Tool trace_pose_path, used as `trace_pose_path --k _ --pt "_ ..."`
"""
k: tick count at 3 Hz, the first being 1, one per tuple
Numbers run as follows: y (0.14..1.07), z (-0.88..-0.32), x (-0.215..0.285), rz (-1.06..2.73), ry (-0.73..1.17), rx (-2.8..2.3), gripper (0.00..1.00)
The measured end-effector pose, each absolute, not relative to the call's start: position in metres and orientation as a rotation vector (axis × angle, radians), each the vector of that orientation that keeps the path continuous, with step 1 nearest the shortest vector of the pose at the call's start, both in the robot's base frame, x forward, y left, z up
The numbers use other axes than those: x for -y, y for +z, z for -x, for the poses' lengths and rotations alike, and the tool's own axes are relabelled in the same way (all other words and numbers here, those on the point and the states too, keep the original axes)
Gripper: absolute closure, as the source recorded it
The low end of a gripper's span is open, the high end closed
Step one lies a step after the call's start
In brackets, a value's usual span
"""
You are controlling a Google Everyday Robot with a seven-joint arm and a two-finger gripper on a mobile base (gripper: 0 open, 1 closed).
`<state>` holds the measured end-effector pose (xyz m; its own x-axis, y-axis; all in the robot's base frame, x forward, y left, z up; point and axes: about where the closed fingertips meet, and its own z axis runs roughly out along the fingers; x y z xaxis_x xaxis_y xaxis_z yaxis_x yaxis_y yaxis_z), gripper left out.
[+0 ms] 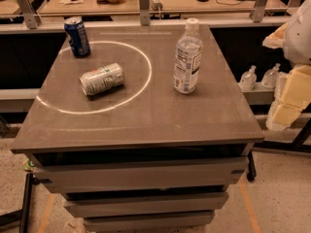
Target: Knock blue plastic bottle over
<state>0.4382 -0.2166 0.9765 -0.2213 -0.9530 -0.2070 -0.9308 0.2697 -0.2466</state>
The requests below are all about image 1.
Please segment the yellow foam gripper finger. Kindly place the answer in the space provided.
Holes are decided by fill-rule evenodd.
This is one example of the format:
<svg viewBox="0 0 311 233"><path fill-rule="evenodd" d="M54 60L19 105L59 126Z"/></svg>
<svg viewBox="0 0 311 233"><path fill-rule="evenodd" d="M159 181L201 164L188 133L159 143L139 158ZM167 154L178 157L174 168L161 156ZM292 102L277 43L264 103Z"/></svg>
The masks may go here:
<svg viewBox="0 0 311 233"><path fill-rule="evenodd" d="M271 33L263 40L262 45L270 49L282 48L284 45L284 36L287 26L288 25L284 23L278 27L273 33Z"/></svg>
<svg viewBox="0 0 311 233"><path fill-rule="evenodd" d="M292 125L301 112L311 103L311 66L295 64L288 75L277 78L266 127L282 131Z"/></svg>

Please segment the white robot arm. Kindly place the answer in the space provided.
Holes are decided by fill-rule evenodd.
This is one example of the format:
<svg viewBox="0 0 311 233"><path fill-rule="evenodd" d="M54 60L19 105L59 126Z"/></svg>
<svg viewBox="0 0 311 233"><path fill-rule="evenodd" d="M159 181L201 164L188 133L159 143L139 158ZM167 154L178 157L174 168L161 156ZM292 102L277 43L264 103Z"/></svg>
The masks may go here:
<svg viewBox="0 0 311 233"><path fill-rule="evenodd" d="M267 36L262 44L281 48L293 68L277 80L265 123L269 130L282 131L292 125L311 103L311 0L305 0L288 22Z"/></svg>

